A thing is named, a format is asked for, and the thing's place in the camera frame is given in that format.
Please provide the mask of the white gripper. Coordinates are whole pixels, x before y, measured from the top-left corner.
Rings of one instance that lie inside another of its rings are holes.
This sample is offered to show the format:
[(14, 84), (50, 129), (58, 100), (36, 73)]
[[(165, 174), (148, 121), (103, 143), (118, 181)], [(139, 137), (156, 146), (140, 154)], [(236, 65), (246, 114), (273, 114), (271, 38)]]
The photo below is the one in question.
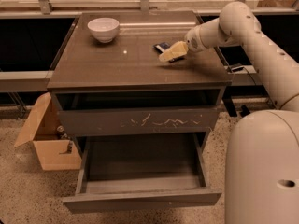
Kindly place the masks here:
[(169, 62), (176, 58), (182, 57), (188, 53), (188, 50), (192, 52), (201, 52), (206, 49), (200, 36), (200, 27), (195, 26), (187, 32), (184, 37), (184, 41), (179, 41), (173, 44), (169, 49), (159, 55), (161, 62)]

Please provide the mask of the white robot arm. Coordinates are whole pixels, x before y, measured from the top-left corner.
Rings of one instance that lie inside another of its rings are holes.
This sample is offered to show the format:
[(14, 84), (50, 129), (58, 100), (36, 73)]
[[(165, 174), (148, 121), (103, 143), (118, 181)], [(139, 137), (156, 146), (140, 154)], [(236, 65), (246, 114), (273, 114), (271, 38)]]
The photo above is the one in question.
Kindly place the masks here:
[(299, 64), (262, 32), (248, 5), (227, 4), (219, 17), (193, 27), (163, 52), (239, 45), (273, 109), (242, 118), (231, 132), (225, 164), (225, 224), (299, 224)]

